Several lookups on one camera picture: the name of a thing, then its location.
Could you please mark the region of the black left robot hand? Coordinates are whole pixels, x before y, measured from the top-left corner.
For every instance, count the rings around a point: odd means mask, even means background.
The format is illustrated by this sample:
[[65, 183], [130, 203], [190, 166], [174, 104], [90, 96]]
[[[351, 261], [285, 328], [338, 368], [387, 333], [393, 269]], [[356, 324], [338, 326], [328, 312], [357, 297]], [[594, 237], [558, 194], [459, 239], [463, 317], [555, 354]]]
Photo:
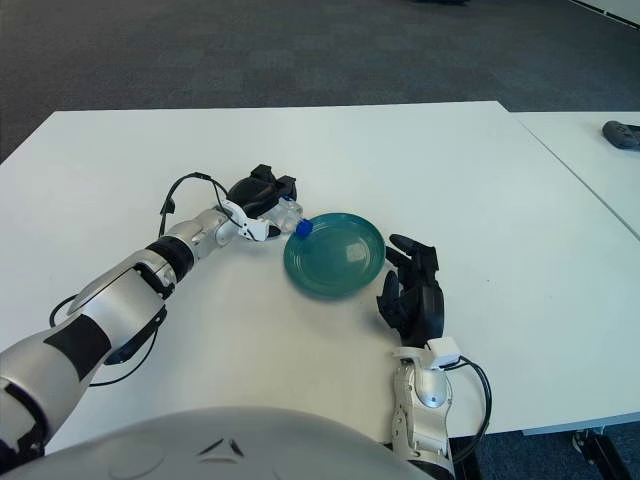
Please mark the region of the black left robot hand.
[[271, 211], [280, 200], [297, 200], [296, 179], [284, 175], [276, 178], [272, 167], [259, 164], [248, 177], [236, 182], [223, 202], [231, 214], [238, 234], [253, 241], [265, 241], [280, 236], [284, 227], [273, 220]]

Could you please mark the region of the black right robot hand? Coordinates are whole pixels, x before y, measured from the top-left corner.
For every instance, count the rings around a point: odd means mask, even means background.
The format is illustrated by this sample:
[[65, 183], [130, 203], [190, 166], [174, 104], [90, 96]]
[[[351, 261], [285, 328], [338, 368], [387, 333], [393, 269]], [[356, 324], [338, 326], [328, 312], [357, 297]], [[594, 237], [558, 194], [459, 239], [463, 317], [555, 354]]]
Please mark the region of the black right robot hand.
[[436, 278], [436, 248], [400, 234], [389, 237], [385, 258], [387, 272], [382, 292], [376, 297], [378, 312], [397, 331], [401, 345], [422, 348], [444, 332], [444, 295]]

